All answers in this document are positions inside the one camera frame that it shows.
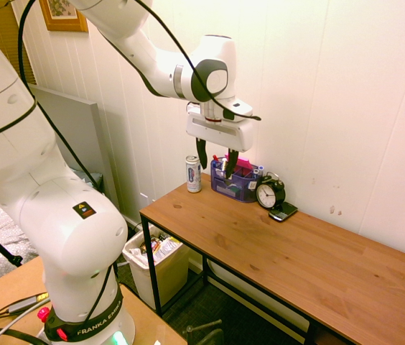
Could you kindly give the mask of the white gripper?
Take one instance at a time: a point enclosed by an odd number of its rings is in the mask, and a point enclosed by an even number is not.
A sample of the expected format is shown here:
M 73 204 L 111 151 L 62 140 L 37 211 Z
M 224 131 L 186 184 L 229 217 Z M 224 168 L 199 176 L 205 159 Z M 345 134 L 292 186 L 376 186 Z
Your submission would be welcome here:
M 247 120 L 239 122 L 207 121 L 198 113 L 190 112 L 187 119 L 187 133 L 196 139 L 197 154 L 201 165 L 208 163 L 206 141 L 228 149 L 228 163 L 225 178 L 230 179 L 237 165 L 239 152 L 253 146 L 253 124 Z

